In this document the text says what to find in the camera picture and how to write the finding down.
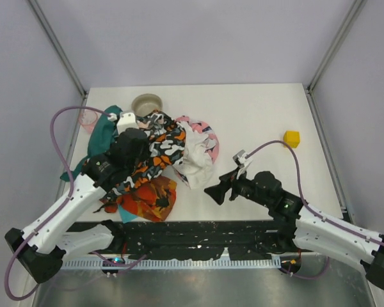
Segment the camouflage orange black cloth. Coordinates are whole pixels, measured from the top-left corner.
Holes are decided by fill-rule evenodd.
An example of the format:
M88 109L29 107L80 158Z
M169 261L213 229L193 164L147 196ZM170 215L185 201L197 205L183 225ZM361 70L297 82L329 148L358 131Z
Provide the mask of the camouflage orange black cloth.
M148 157L137 164L134 172L103 196L101 209L115 213L124 195L161 176L168 166L179 166L184 160L186 130L162 111L152 111L136 118L138 127L148 137Z

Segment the light blue cloth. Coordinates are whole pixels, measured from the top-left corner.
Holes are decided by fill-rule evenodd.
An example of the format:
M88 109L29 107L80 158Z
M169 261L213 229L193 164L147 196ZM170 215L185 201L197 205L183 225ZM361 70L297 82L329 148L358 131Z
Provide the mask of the light blue cloth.
M123 223L129 223L137 218L137 215L128 212L122 207L118 207L118 213Z

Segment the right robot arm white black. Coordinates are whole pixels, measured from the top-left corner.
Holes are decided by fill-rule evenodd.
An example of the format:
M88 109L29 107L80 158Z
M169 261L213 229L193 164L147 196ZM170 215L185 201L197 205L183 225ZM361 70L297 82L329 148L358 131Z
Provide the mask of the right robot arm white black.
M220 182L205 188L218 205L242 196L268 209L276 221L279 245L320 253L365 274L374 286L384 290L384 233L350 224L325 214L282 188L282 183L269 171L253 179L237 171L220 176Z

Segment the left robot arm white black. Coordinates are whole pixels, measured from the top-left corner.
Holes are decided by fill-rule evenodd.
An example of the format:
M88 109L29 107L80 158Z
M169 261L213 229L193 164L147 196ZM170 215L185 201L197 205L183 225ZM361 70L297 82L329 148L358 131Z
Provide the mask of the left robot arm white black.
M35 222L11 228L5 240L13 254L38 283L50 280L62 265L93 251L114 251L124 244L124 231L111 220L67 235L67 230L93 203L132 175L150 156L146 133L135 128L122 132L109 150L88 159L65 193Z

